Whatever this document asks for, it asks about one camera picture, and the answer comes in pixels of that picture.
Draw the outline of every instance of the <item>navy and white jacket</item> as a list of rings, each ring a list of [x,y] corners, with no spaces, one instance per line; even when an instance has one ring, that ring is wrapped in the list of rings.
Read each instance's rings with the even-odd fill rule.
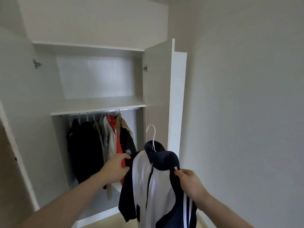
[[[130,171],[124,179],[119,210],[126,222],[138,220],[138,228],[195,228],[196,205],[185,195],[179,178],[178,157],[152,141],[145,150],[131,154]]]

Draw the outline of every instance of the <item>shelf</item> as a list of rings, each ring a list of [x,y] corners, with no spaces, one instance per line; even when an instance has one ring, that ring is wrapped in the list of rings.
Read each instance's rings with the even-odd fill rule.
[[[145,107],[142,96],[67,99],[58,101],[51,116]]]
[[[35,48],[43,48],[54,54],[68,56],[98,56],[142,58],[144,49],[122,48],[100,45],[84,45],[75,43],[32,41]]]

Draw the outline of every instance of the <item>navy collar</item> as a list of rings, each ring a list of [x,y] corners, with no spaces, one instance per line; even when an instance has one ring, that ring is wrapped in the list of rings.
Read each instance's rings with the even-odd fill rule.
[[[160,170],[173,170],[175,167],[179,169],[179,161],[177,155],[172,151],[166,151],[162,144],[154,141],[155,151],[153,150],[153,141],[145,144],[145,151],[153,167]]]

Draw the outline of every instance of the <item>wardrobe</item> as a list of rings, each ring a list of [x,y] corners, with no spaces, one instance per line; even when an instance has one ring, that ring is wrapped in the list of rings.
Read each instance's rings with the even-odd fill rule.
[[[30,41],[0,28],[0,116],[36,209],[77,186],[67,152],[73,119],[121,112],[138,151],[154,136],[179,155],[187,54],[175,40],[145,50]],[[118,211],[101,190],[78,227]]]

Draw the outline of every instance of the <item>person's left hand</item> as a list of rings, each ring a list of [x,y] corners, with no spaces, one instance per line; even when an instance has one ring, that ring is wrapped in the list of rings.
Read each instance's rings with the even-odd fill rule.
[[[99,174],[103,175],[106,184],[119,182],[129,171],[130,167],[121,167],[121,162],[125,158],[130,159],[131,157],[125,153],[117,153],[104,164]]]

